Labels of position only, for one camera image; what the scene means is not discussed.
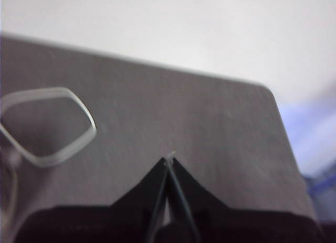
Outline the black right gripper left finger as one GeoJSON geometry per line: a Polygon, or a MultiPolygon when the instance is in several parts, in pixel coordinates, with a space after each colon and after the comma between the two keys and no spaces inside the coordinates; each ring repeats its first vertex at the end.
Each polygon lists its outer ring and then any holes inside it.
{"type": "Polygon", "coordinates": [[[107,206],[58,206],[27,217],[15,242],[145,242],[167,177],[161,158],[131,190],[107,206]]]}

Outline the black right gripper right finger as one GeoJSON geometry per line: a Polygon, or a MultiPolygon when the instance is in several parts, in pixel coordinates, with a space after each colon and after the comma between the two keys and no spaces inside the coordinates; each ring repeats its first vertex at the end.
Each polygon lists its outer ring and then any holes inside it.
{"type": "Polygon", "coordinates": [[[172,159],[172,168],[202,242],[328,242],[321,227],[309,217],[231,208],[177,159],[172,159]]]}

